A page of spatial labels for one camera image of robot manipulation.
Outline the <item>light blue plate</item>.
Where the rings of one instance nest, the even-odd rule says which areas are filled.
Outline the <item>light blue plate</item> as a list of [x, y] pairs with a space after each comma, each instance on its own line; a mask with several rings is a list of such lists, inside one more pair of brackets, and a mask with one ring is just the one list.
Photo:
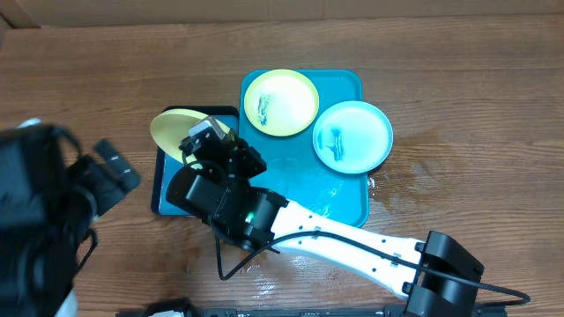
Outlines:
[[317, 157], [330, 169], [367, 173], [389, 156], [394, 142], [388, 117], [365, 101], [349, 100], [325, 110], [313, 129]]

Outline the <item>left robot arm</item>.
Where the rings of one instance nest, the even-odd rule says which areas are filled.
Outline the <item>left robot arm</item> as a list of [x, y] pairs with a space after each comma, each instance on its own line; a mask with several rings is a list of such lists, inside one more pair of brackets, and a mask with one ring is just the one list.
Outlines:
[[106, 139], [99, 164], [64, 127], [38, 119], [1, 133], [1, 314], [74, 316], [80, 245], [141, 182]]

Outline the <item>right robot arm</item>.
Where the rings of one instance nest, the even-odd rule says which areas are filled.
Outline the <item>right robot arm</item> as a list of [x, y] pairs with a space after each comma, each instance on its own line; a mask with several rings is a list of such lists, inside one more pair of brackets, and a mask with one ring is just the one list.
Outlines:
[[172, 145], [182, 168], [166, 199], [225, 241], [257, 256], [270, 249], [331, 262], [405, 301], [405, 316], [470, 316], [477, 310], [483, 265], [456, 240], [425, 241], [367, 232], [316, 215], [267, 188], [250, 185], [266, 169], [234, 132], [190, 132]]

